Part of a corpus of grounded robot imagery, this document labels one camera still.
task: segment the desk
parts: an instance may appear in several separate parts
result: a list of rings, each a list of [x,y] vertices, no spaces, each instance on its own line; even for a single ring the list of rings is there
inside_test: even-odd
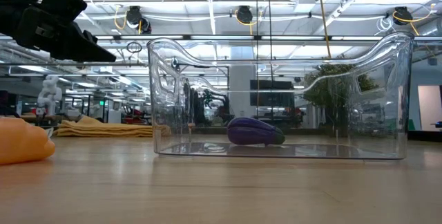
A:
[[[159,158],[150,138],[55,138],[0,166],[2,223],[437,223],[442,145],[401,161]]]

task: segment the yellow cable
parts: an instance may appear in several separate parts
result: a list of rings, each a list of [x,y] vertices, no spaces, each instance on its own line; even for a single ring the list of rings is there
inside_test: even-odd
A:
[[[416,35],[419,35],[419,32],[417,32],[417,29],[414,27],[414,24],[413,24],[413,23],[410,23],[410,24],[411,24],[411,26],[412,26],[414,32],[416,33]]]
[[[414,27],[414,24],[413,24],[413,23],[410,23],[410,25],[412,26],[412,28],[413,28],[414,32],[416,33],[416,35],[420,35],[419,32],[417,32],[416,27]],[[430,48],[428,48],[427,45],[425,45],[425,47],[427,48],[428,52],[430,52],[430,54],[431,54],[434,58],[436,58],[436,55],[434,55],[434,53],[430,50]]]
[[[407,23],[415,23],[415,22],[418,22],[418,21],[422,21],[422,20],[428,18],[428,17],[431,15],[431,11],[430,11],[430,13],[428,13],[428,15],[426,15],[425,17],[421,17],[420,19],[406,20],[406,19],[402,19],[402,18],[398,18],[398,17],[396,17],[396,15],[395,15],[396,13],[397,13],[397,11],[393,12],[393,17],[394,17],[395,19],[398,19],[399,21],[404,21],[404,22],[407,22]]]
[[[325,34],[325,43],[327,44],[327,52],[329,54],[329,59],[332,58],[332,54],[330,53],[330,45],[329,45],[329,35],[327,34],[327,24],[325,23],[325,14],[324,14],[324,3],[323,0],[320,1],[320,9],[323,15],[323,23],[324,23],[324,34]]]
[[[127,16],[127,11],[124,13],[124,24],[123,24],[123,27],[121,27],[121,26],[119,26],[118,23],[117,23],[117,13],[118,13],[118,9],[119,9],[119,6],[117,6],[117,9],[115,10],[115,16],[114,16],[114,18],[113,18],[113,22],[114,22],[114,24],[115,24],[115,26],[116,26],[117,28],[119,28],[120,30],[123,30],[124,27],[126,27],[126,16]]]
[[[254,25],[258,22],[258,20],[256,20],[256,22],[254,22],[254,23],[246,24],[246,23],[241,22],[241,21],[236,17],[237,13],[238,13],[238,10],[235,10],[235,18],[236,18],[236,21],[238,21],[238,23],[240,23],[240,24],[242,24],[242,25],[250,26],[250,35],[253,35],[253,31],[252,31],[251,27],[254,26]]]

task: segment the yellow cloth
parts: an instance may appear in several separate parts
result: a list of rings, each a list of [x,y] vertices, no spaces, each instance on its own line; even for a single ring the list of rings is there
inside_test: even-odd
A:
[[[162,136],[171,134],[170,127],[159,126]],[[153,137],[152,126],[135,124],[105,124],[84,116],[79,122],[63,120],[54,136],[66,137]]]

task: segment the ceiling light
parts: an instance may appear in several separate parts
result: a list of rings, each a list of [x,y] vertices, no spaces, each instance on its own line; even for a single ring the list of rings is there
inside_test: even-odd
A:
[[[89,74],[86,75],[87,77],[111,77],[111,76],[115,76],[115,75],[109,75],[109,74]]]
[[[69,97],[89,97],[87,95],[69,95]]]
[[[112,32],[116,32],[116,33],[118,33],[118,35],[121,35],[122,33],[120,32],[120,31],[118,31],[117,29],[112,29],[112,30],[110,30],[110,31],[112,31]]]
[[[241,35],[191,35],[194,40],[253,40],[254,36]]]
[[[431,33],[433,33],[433,32],[436,32],[437,31],[437,28],[434,28],[434,29],[432,29],[432,30],[430,30],[430,31],[427,31],[427,32],[425,32],[425,33],[422,33],[422,35],[429,35],[429,34],[431,34]]]
[[[72,98],[70,97],[70,95],[69,95],[69,97],[66,97],[66,101],[67,102],[72,102]],[[74,101],[76,102],[76,101],[82,101],[82,99],[74,99]]]
[[[9,76],[18,76],[18,77],[42,77],[42,74],[9,74]]]
[[[87,82],[78,82],[77,84],[80,86],[85,86],[85,87],[95,87],[95,84],[87,83]]]
[[[285,110],[283,107],[273,107],[274,110]]]
[[[55,74],[55,75],[51,75],[51,76],[58,76],[58,77],[81,77],[83,76],[82,74],[72,74],[72,75],[62,75],[62,74]]]
[[[64,79],[64,78],[58,78],[59,80],[61,80],[62,82],[70,82],[69,80],[66,80],[66,79]]]
[[[125,83],[126,85],[131,85],[132,81],[130,81],[128,78],[124,76],[116,77],[117,80],[119,80],[122,83]]]
[[[19,68],[24,68],[24,69],[28,69],[30,71],[35,71],[35,72],[46,72],[47,70],[40,67],[40,66],[19,66]]]
[[[113,36],[95,36],[98,40],[112,40]]]
[[[262,40],[270,40],[270,36],[262,36]],[[321,36],[289,36],[289,35],[276,35],[271,36],[272,40],[318,40],[324,41],[325,37]]]
[[[0,36],[0,40],[12,40],[12,37],[9,36]]]
[[[357,37],[357,36],[348,36],[348,37],[331,37],[332,41],[378,41],[383,37]]]
[[[124,35],[120,37],[124,40],[152,40],[157,38],[182,39],[181,35]]]

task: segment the television screen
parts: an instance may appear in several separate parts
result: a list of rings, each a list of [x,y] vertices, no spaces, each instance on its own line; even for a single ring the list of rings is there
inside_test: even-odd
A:
[[[250,89],[258,89],[258,81],[250,80]],[[291,82],[277,82],[268,80],[259,80],[260,90],[291,90]],[[250,93],[251,106],[294,106],[293,93]]]

